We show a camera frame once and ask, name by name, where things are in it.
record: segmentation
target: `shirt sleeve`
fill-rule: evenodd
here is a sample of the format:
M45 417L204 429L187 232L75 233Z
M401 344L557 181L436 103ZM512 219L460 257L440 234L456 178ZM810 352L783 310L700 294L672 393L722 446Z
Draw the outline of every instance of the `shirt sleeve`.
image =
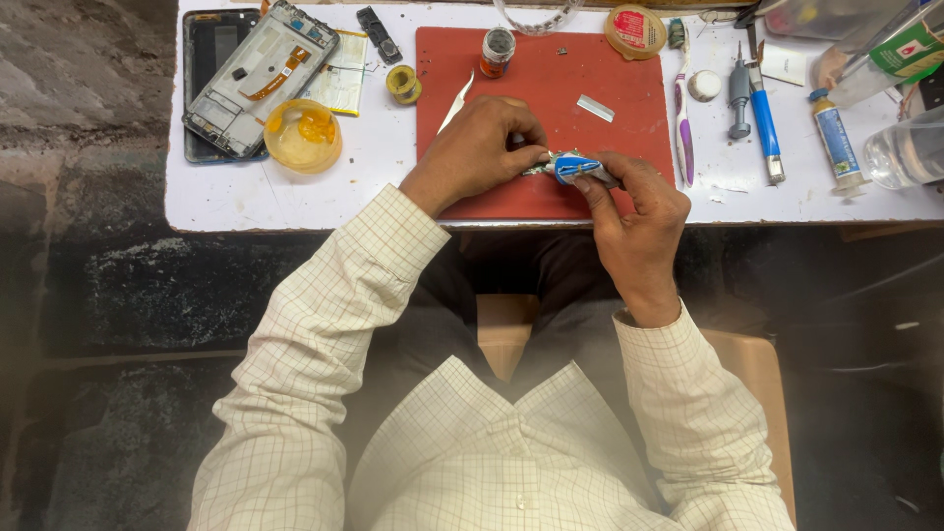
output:
M659 329L614 315L630 404L670 518L688 530L793 529L770 471L764 410L688 311Z
M197 473L189 529L343 527L341 398L361 387L373 330L399 318L448 239L388 184L278 285L213 407L226 431Z

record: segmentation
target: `orange flex cable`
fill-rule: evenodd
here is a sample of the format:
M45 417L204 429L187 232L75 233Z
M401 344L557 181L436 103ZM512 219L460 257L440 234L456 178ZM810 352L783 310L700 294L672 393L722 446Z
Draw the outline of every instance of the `orange flex cable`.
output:
M310 53L308 50L302 48L301 46L296 46L295 50L292 50L292 55L290 55L289 59L285 61L285 68L283 68L282 71L278 73L278 76L276 76L275 79L269 81L268 85L265 85L262 90L255 94L245 94L243 91L240 91L239 94L245 96L249 101L259 101L263 99L264 97L271 94L275 89L282 86L282 83L284 83L285 80L289 78L295 68L301 64L301 61L307 59L309 55Z

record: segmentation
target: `fingernail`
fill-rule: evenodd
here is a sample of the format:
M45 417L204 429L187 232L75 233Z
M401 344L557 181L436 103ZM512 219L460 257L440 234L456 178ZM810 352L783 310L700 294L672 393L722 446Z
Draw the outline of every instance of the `fingernail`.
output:
M581 189L581 192L585 194L590 191L590 183L587 182L587 179L584 177L577 177L574 179L574 185Z

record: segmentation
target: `workbench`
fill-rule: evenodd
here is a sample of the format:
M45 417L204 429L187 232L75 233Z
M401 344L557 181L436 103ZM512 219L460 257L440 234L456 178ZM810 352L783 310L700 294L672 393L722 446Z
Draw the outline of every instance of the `workbench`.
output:
M177 17L177 64L182 63L180 21L195 9L248 8L258 3L234 4L221 0L180 0ZM362 6L302 6L317 19L339 29L361 31L355 12ZM456 4L378 4L374 10L403 52L402 64L415 65L414 33L420 26L487 28L507 26L492 6ZM519 22L547 19L552 10L511 9ZM602 31L605 11L584 11L564 31ZM695 186L680 189L691 197L688 223L860 223L944 219L944 196L935 187L918 186L891 191L872 183L866 194L845 199L832 194L834 177L811 115L807 87L765 79L771 112L780 140L786 182L771 186L759 137L731 141L727 130L733 114L727 109L727 77L733 68L738 41L747 45L744 30L732 23L706 25L699 17L684 18L691 37L692 67L688 75L710 69L723 81L721 95L709 103L689 98L688 116L694 138ZM758 42L766 38L805 54L809 60L830 43L769 35L757 25ZM674 131L675 109L672 80L682 64L682 54L668 47L661 52L666 90L666 117ZM388 67L371 45L364 76L361 116L339 116L344 150L328 171L303 176L269 158L255 163L194 165L183 155L184 129L182 74L174 78L167 154L164 208L170 225L178 231L326 231L352 218L380 188L398 184L416 164L416 110L394 102L384 82ZM856 155L874 132L894 124L898 106L886 94L843 110L842 118ZM747 121L756 131L750 105ZM632 120L617 115L615 120ZM670 134L673 149L674 133ZM455 228L572 227L584 221L448 221Z

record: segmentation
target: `man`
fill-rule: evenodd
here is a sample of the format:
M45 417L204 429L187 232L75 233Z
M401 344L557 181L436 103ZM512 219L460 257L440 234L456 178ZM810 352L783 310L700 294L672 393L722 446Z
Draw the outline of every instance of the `man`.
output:
M509 152L515 132L530 145ZM535 251L541 314L505 384L433 219L546 161L547 137L519 100L456 114L398 190L273 293L213 409L227 428L190 528L341 529L347 515L353 529L792 529L764 413L676 293L687 197L647 163L591 156L637 213L620 218L602 184L577 181L598 260L579 236Z

